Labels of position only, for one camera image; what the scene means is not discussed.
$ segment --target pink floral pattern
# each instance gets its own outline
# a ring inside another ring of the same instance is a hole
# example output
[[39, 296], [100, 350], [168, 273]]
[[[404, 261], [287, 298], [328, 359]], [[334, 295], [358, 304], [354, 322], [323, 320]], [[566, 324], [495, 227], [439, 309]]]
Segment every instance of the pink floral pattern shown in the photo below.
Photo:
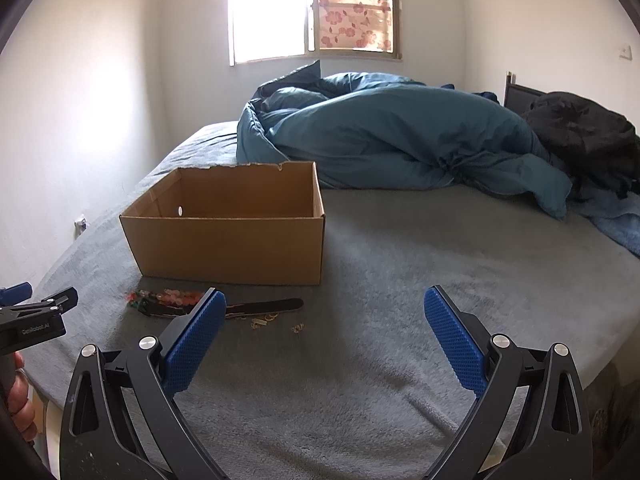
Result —
[[392, 5], [392, 0], [319, 0], [320, 49], [393, 52]]
[[337, 25], [338, 23], [342, 23], [342, 15], [340, 14], [340, 12], [337, 12], [336, 10], [330, 10], [326, 14], [324, 19], [327, 22], [331, 23], [332, 25]]

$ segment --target bed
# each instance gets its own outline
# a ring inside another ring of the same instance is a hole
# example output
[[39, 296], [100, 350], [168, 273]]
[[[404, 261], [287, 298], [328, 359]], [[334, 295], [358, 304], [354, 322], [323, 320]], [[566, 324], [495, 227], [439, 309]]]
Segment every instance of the bed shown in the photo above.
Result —
[[[519, 111], [535, 92], [510, 78], [506, 105]], [[55, 405], [64, 403], [82, 346], [124, 348], [165, 327], [126, 307], [130, 290], [209, 285], [141, 278], [118, 213], [173, 168], [233, 164], [235, 153], [236, 123], [201, 129], [44, 277], [36, 297], [70, 285], [80, 297], [65, 314], [67, 335], [25, 351], [30, 380]], [[428, 286], [441, 284], [460, 309], [519, 346], [566, 343], [583, 386], [640, 319], [640, 262], [575, 214], [556, 221], [527, 198], [500, 200], [465, 186], [322, 195], [320, 286], [220, 284], [232, 303], [299, 296], [304, 309], [259, 330], [249, 320], [225, 323], [190, 389], [175, 399], [231, 478], [422, 478], [474, 399], [424, 320]], [[141, 440], [151, 441], [145, 431]]]

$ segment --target wall outlet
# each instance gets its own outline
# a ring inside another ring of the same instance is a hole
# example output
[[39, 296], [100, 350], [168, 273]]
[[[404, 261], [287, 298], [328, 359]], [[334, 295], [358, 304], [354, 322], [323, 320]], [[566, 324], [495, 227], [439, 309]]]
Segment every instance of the wall outlet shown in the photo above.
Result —
[[86, 221], [86, 216], [81, 214], [74, 221], [74, 227], [76, 228], [76, 238], [78, 238], [82, 233], [84, 233], [89, 226], [89, 222]]
[[632, 61], [634, 56], [631, 53], [631, 45], [623, 45], [620, 47], [620, 57]]

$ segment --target black backpack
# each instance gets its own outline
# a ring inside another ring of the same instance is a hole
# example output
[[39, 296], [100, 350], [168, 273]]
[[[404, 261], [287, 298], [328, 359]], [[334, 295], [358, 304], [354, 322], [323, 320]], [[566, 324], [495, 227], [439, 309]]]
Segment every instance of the black backpack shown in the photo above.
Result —
[[640, 139], [625, 116], [574, 94], [552, 92], [533, 101], [522, 117], [578, 183], [588, 178], [619, 196], [640, 190]]

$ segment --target window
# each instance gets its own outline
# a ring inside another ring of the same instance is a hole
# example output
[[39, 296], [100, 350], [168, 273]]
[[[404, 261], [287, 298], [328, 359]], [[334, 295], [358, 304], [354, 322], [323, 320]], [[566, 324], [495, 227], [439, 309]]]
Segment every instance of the window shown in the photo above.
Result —
[[329, 53], [399, 59], [399, 0], [229, 0], [231, 65]]

